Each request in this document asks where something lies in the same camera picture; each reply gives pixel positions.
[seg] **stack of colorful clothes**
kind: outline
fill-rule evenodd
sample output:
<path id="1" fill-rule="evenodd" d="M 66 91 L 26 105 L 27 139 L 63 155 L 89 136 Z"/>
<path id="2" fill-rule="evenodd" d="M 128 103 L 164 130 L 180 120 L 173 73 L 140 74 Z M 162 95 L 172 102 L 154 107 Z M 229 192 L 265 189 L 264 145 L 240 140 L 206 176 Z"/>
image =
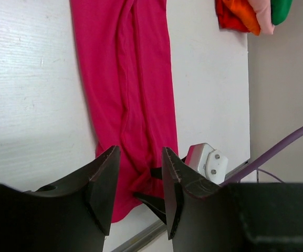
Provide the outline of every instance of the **stack of colorful clothes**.
<path id="1" fill-rule="evenodd" d="M 215 0 L 220 28 L 272 35 L 286 20 L 292 0 Z"/>

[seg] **thin purple wire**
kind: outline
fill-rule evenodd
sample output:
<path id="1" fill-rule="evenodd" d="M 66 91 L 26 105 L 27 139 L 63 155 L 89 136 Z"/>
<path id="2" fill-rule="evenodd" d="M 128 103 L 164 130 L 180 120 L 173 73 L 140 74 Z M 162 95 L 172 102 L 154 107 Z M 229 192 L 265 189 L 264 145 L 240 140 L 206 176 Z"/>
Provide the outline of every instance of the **thin purple wire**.
<path id="1" fill-rule="evenodd" d="M 262 154 L 258 159 L 254 160 L 252 163 L 248 164 L 243 170 L 236 173 L 234 176 L 230 177 L 228 180 L 225 180 L 222 185 L 226 185 L 228 183 L 238 182 L 247 176 L 249 173 L 258 169 L 261 165 L 283 150 L 285 147 L 299 139 L 303 136 L 303 127 L 291 133 L 289 136 L 285 137 L 277 144 L 275 144 L 272 148 Z"/>
<path id="2" fill-rule="evenodd" d="M 267 172 L 265 170 L 262 170 L 260 168 L 257 169 L 259 172 L 263 172 L 263 173 L 266 173 L 268 174 L 269 176 L 273 177 L 274 179 L 276 179 L 277 181 L 280 181 L 281 183 L 284 183 L 283 180 L 281 180 L 280 178 L 278 178 L 277 176 L 275 176 L 273 173 L 270 173 L 270 172 Z"/>

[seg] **purple cable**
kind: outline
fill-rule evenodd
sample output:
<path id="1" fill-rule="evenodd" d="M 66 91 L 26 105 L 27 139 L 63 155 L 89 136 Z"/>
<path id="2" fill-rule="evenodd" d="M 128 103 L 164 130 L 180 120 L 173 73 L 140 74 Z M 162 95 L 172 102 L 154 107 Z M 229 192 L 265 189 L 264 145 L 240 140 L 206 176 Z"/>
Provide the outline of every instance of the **purple cable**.
<path id="1" fill-rule="evenodd" d="M 284 183 L 283 180 L 281 180 L 280 178 L 278 178 L 277 176 L 275 176 L 273 173 L 270 173 L 270 172 L 267 172 L 265 170 L 262 170 L 260 168 L 257 169 L 259 172 L 263 172 L 263 173 L 266 173 L 267 175 L 273 177 L 274 179 L 276 179 L 277 181 L 280 181 L 281 183 Z"/>
<path id="2" fill-rule="evenodd" d="M 230 177 L 228 180 L 225 180 L 221 186 L 226 185 L 228 183 L 234 183 L 238 182 L 241 179 L 243 179 L 245 176 L 247 176 L 249 173 L 255 171 L 258 169 L 261 165 L 266 163 L 269 159 L 271 159 L 273 156 L 275 156 L 277 153 L 279 153 L 281 150 L 283 150 L 285 147 L 299 139 L 303 136 L 303 127 L 299 128 L 298 130 L 291 133 L 289 136 L 285 137 L 281 141 L 279 141 L 277 144 L 275 144 L 272 148 L 270 148 L 268 151 L 266 151 L 264 154 L 262 154 L 258 159 L 254 160 L 252 163 L 247 165 L 243 170 L 236 173 L 234 176 Z"/>

